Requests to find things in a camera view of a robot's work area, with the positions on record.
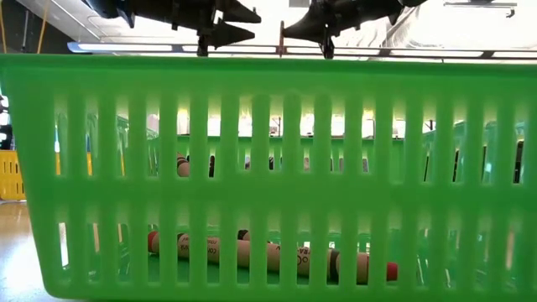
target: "ceiling light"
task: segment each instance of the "ceiling light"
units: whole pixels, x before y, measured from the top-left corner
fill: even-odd
[[[479,57],[482,51],[475,50],[423,50],[423,49],[394,49],[390,53],[394,56],[402,57],[438,57],[438,58],[457,58],[457,57]]]
[[[494,58],[535,58],[537,51],[499,51],[494,53]]]
[[[174,50],[169,44],[78,44],[68,43],[70,51],[74,53],[111,53],[111,52],[171,52]]]

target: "basket slot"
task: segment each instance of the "basket slot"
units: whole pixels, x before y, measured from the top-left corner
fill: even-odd
[[[297,221],[297,209],[295,205],[289,203],[282,209],[280,220],[281,250],[279,258],[279,282],[283,290],[296,288]]]
[[[453,104],[442,98],[436,108],[436,134],[432,161],[432,180],[437,194],[432,195],[434,203],[430,205],[430,288],[441,290],[445,285],[447,261],[447,205],[451,197],[446,195],[449,184],[453,181]]]
[[[514,163],[517,152],[517,138],[515,136],[514,106],[509,99],[503,99],[498,106],[497,139],[494,146],[497,150],[493,159],[493,183],[501,188],[509,187],[513,183]]]
[[[476,245],[479,216],[475,206],[462,211],[458,251],[457,288],[473,291],[476,286]]]
[[[237,158],[238,150],[238,112],[239,102],[236,96],[225,96],[222,99],[222,119],[221,119],[221,142],[220,150],[223,159],[218,160],[216,165],[221,171],[225,182],[233,183],[237,172],[236,162],[229,159]]]
[[[392,149],[392,121],[393,108],[388,99],[376,103],[375,109],[376,129],[373,143],[374,169],[372,173],[378,179],[379,187],[375,195],[378,203],[383,204],[388,201],[388,197],[383,194],[382,184],[387,184],[390,179],[390,152]],[[373,221],[371,225],[371,258],[369,262],[368,284],[372,289],[381,289],[386,284],[386,261],[388,254],[388,218],[383,214],[384,206],[373,208]]]
[[[483,159],[483,107],[479,102],[467,103],[467,121],[456,172],[462,173],[463,184],[475,191],[481,184]],[[473,291],[476,285],[477,200],[460,204],[462,211],[461,239],[457,287]]]
[[[59,113],[57,117],[58,126],[58,144],[60,146],[60,169],[56,170],[56,174],[66,174],[69,153],[69,144],[67,143],[67,116],[64,112]]]
[[[467,128],[459,162],[464,185],[473,189],[481,184],[482,178],[483,107],[481,102],[467,104]]]
[[[416,97],[406,104],[404,138],[404,184],[407,190],[418,189],[423,180],[423,102]],[[406,202],[402,205],[404,215],[401,221],[401,248],[399,260],[399,286],[412,289],[416,285],[416,255],[418,253],[417,205]]]
[[[521,183],[528,189],[537,185],[537,105],[531,103],[529,111],[529,121],[525,129],[524,153],[523,153],[523,173],[520,177]]]
[[[377,102],[375,110],[375,141],[374,141],[374,164],[372,171],[381,182],[388,182],[390,179],[390,153],[392,149],[392,121],[394,113],[391,102],[383,100]]]
[[[302,150],[300,146],[300,112],[300,97],[287,96],[284,99],[284,142],[282,148],[284,174],[298,174],[304,169],[304,155],[300,152]]]
[[[339,151],[339,147],[331,147],[331,171],[334,173],[341,173]]]
[[[177,182],[177,112],[178,102],[173,96],[164,96],[159,104],[159,178],[163,187],[159,211],[159,264],[161,284],[175,286],[177,279],[177,192],[186,182]]]
[[[537,220],[534,213],[526,211],[523,214],[522,232],[520,235],[519,248],[515,251],[514,266],[517,267],[517,278],[515,280],[517,290],[521,293],[535,292],[537,284],[536,261],[537,261]]]
[[[270,99],[256,96],[252,100],[252,158],[251,170],[256,175],[267,174],[269,167]]]
[[[315,99],[314,137],[310,167],[311,172],[321,179],[330,173],[331,167],[331,107],[330,97],[320,96]]]
[[[413,100],[406,105],[406,124],[404,137],[404,183],[418,185],[423,180],[423,102]]]
[[[114,179],[117,158],[117,118],[115,100],[102,97],[98,101],[99,120],[98,132],[98,173],[99,186],[102,192],[113,192],[112,180]],[[117,208],[112,200],[113,195],[99,195],[97,200],[101,202],[99,210],[99,240],[102,251],[102,282],[111,286],[117,282],[118,253],[117,232],[110,232],[117,227],[115,216]]]
[[[331,150],[331,99],[327,96],[314,100],[314,137],[310,147],[310,170],[316,175],[317,185],[326,181],[330,173]],[[310,204],[311,255],[310,255],[310,287],[321,290],[326,287],[326,247],[328,246],[328,220],[325,202],[329,200],[328,192],[317,192],[319,202]]]
[[[70,186],[85,190],[82,181],[87,178],[87,155],[86,155],[86,113],[84,102],[68,102],[67,105],[67,150],[64,159],[63,170],[70,179]],[[69,250],[69,270],[72,282],[83,284],[87,279],[88,268],[85,259],[87,246],[84,240],[86,235],[86,203],[87,195],[68,195],[63,200],[69,205],[69,218],[65,227],[67,232],[67,247]]]
[[[127,166],[125,173],[132,184],[132,190],[139,190],[140,183],[145,179],[148,149],[146,142],[146,113],[145,100],[140,96],[133,96],[128,103],[128,149]],[[142,194],[136,194],[138,198],[130,201],[128,209],[128,229],[130,231],[130,269],[133,283],[136,286],[146,284],[148,281],[147,261],[147,204]]]
[[[493,210],[493,224],[490,232],[490,246],[488,248],[488,290],[490,292],[505,290],[508,214],[509,211],[502,211],[501,207]]]
[[[341,211],[339,285],[342,290],[354,289],[357,286],[358,222],[356,209],[351,206],[350,201],[353,200],[346,203],[350,208]]]
[[[237,214],[226,203],[220,206],[220,213],[220,283],[226,288],[233,288],[237,286]]]
[[[67,175],[80,181],[87,176],[86,113],[84,102],[69,102],[67,107]]]
[[[196,180],[208,178],[207,118],[207,97],[193,96],[190,102],[190,177]]]
[[[173,96],[165,96],[159,108],[159,178],[163,182],[177,179],[177,108]]]
[[[323,290],[326,287],[328,217],[326,216],[324,206],[311,205],[311,209],[310,288],[313,290]]]
[[[434,156],[430,160],[433,183],[444,186],[453,181],[453,150],[453,105],[451,100],[441,99],[436,108]]]
[[[281,146],[280,145],[274,146],[274,170],[280,171],[282,169],[281,159],[282,159]]]
[[[498,189],[513,186],[514,164],[516,161],[517,140],[515,137],[514,106],[505,98],[498,104],[497,138],[494,145],[496,157],[493,159],[492,181]],[[489,251],[489,288],[492,291],[504,288],[507,257],[508,215],[509,211],[499,206],[504,204],[505,196],[498,194],[491,200],[496,206],[493,209],[493,225]]]
[[[208,99],[204,95],[194,95],[190,102],[190,177],[205,184],[208,179],[207,150]],[[202,188],[192,188],[202,192]],[[206,200],[189,203],[190,209],[190,285],[202,287],[207,282],[207,242],[206,242]]]
[[[259,289],[267,285],[267,198],[256,198],[256,204],[251,204],[250,218],[250,285]]]
[[[256,183],[266,182],[269,173],[269,118],[270,99],[267,96],[256,96],[252,100],[252,157],[251,170],[256,176]],[[250,253],[250,284],[259,288],[267,284],[267,209],[269,198],[251,200],[251,253]]]
[[[362,167],[362,103],[348,97],[345,101],[345,143],[343,174],[353,180],[363,172]]]

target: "fluorescent light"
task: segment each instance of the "fluorescent light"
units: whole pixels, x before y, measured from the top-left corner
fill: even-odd
[[[479,57],[482,51],[449,51],[449,50],[422,50],[422,49],[394,49],[390,53],[397,56],[424,56],[424,57]]]
[[[442,63],[441,59],[428,59],[428,58],[374,58],[374,60],[380,60],[384,62],[419,62],[419,63]]]
[[[334,51],[334,55],[378,55],[379,49],[338,49]]]
[[[288,47],[287,52],[290,54],[314,54],[322,55],[318,47]]]
[[[78,48],[84,51],[106,51],[106,52],[136,52],[136,51],[162,51],[170,52],[173,50],[171,45],[158,44],[78,44]]]
[[[195,57],[196,54],[192,53],[139,53],[130,55],[142,55],[142,56],[158,56],[158,57]]]
[[[215,52],[267,53],[275,54],[276,48],[270,46],[228,45],[215,49]]]
[[[524,52],[524,51],[499,51],[495,52],[494,58],[536,58],[537,51]]]

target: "ceiling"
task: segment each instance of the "ceiling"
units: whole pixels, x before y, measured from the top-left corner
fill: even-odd
[[[84,43],[155,43],[195,44],[196,33],[189,29],[171,30],[170,25],[145,18],[136,19],[130,29],[121,19],[103,19],[79,0],[18,0],[38,16],[49,5],[48,20],[75,41]],[[362,25],[362,30],[349,29],[335,38],[336,46],[407,47],[446,49],[534,49],[537,35],[527,29],[537,28],[537,1],[495,0],[515,3],[516,14],[506,18],[508,8],[452,8],[446,2],[468,0],[429,0],[418,8],[407,8],[392,27],[386,18]],[[291,0],[292,3],[304,2]],[[256,38],[247,44],[278,44],[279,23],[292,24],[307,8],[290,8],[289,0],[241,0],[256,8],[261,24],[240,24],[252,30]],[[312,45],[311,42],[286,39],[286,45]]]

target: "green crayon basket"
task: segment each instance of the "green crayon basket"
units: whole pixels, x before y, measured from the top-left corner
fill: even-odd
[[[0,66],[44,285],[53,296],[537,299],[537,66],[75,55],[3,55]],[[176,134],[180,107],[190,112],[188,142]],[[246,143],[238,137],[242,107],[253,121]],[[362,140],[364,110],[374,112],[371,140]],[[215,112],[217,140],[207,137]],[[300,137],[303,112],[315,115],[311,139]],[[336,112],[344,114],[345,136],[334,142]],[[151,113],[159,114],[158,139],[148,139]],[[97,117],[92,175],[88,114]],[[128,116],[124,173],[117,168],[118,114]],[[283,117],[282,138],[269,137],[273,114]],[[65,168],[56,175],[59,115],[68,148],[60,150]],[[395,118],[406,121],[404,140],[392,138]],[[423,134],[431,119],[435,131]],[[519,140],[523,173],[514,181]],[[177,176],[181,150],[190,155],[189,178]],[[281,163],[270,170],[267,159],[278,153]],[[242,154],[249,154],[249,170]],[[342,169],[329,158],[342,158]],[[147,252],[152,226],[161,236],[158,261]],[[246,283],[237,271],[240,228],[252,238]],[[178,262],[177,232],[190,235],[186,266]],[[216,270],[206,261],[208,235],[222,240]],[[281,244],[276,283],[266,269],[271,237]],[[305,242],[311,259],[303,283],[296,247]],[[341,252],[335,284],[326,280],[332,242]],[[356,285],[357,250],[370,253],[367,285]],[[385,280],[387,261],[399,265],[396,283]]]

